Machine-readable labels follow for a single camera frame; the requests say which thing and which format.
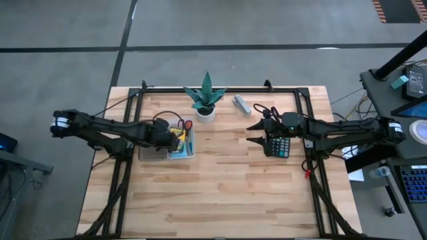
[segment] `gray floor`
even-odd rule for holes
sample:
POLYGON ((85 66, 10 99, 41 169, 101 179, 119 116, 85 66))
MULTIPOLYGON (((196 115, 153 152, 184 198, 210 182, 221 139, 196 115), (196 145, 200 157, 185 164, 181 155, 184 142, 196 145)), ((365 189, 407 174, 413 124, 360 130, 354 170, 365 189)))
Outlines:
MULTIPOLYGON (((0 0, 0 48, 118 46, 130 0, 0 0)), ((409 42, 425 24, 382 24, 371 0, 139 0, 128 45, 409 42)), ((331 101, 361 87, 359 72, 399 49, 126 53, 119 86, 326 85, 331 101)), ((74 234, 93 157, 85 142, 53 139, 52 113, 102 109, 117 53, 0 54, 0 132, 17 154, 55 166, 42 190, 27 192, 14 239, 74 234)), ((427 57, 427 51, 416 56, 427 57)), ((345 114, 359 92, 332 105, 345 114)), ((362 228, 376 237, 420 239, 409 214, 386 218, 384 189, 354 191, 362 228)))

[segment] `white pot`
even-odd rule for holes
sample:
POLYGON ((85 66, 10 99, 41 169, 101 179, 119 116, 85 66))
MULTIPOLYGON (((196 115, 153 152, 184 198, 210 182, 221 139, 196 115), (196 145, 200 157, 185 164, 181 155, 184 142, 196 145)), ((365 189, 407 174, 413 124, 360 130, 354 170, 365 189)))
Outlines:
POLYGON ((202 115, 199 113, 199 111, 195 110, 195 112, 197 113, 197 120, 199 120, 199 122, 201 123, 210 123, 215 119, 215 110, 216 108, 213 109, 213 111, 211 112, 211 114, 209 115, 202 115))

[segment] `keyboard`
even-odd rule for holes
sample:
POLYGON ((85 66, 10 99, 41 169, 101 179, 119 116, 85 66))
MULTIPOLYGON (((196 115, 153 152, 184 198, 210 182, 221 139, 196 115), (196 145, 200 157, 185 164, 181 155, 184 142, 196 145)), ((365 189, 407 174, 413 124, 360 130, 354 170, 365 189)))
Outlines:
POLYGON ((400 169, 410 203, 427 203, 427 166, 422 167, 426 168, 405 166, 400 169))

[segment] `red clip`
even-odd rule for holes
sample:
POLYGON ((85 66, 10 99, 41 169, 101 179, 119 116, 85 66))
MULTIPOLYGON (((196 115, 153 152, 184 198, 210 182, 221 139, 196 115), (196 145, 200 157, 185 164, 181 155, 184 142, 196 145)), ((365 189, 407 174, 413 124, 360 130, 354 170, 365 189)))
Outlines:
POLYGON ((311 172, 312 172, 311 170, 306 171, 306 176, 305 176, 306 179, 308 179, 308 177, 310 176, 311 172))

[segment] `wooden tabletop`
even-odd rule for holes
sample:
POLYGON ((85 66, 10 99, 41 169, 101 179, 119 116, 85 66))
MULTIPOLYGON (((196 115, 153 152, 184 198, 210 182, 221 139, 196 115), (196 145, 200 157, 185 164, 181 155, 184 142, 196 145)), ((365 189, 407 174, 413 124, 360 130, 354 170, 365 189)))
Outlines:
MULTIPOLYGON (((333 121, 326 88, 308 88, 315 118, 333 121)), ((128 89, 112 88, 108 105, 125 99, 128 89)), ((196 154, 192 159, 149 162, 140 161, 135 151, 122 237, 318 237, 310 183, 300 166, 302 140, 291 140, 288 159, 266 157, 260 145, 245 140, 264 135, 246 131, 261 114, 253 110, 244 117, 232 103, 234 95, 226 93, 216 104, 212 123, 196 121, 192 100, 185 93, 143 95, 140 119, 165 110, 193 117, 196 154)), ((280 113, 296 111, 293 93, 240 95, 249 106, 259 103, 275 106, 280 113)), ((124 109, 125 103, 119 104, 105 118, 123 121, 124 109)), ((97 152, 93 164, 106 157, 106 152, 97 152)), ((91 172, 77 233, 87 230, 105 207, 113 162, 108 160, 91 172)), ((325 165, 334 205, 361 232, 344 162, 332 157, 325 165)), ((322 212, 329 229, 323 204, 322 212)))

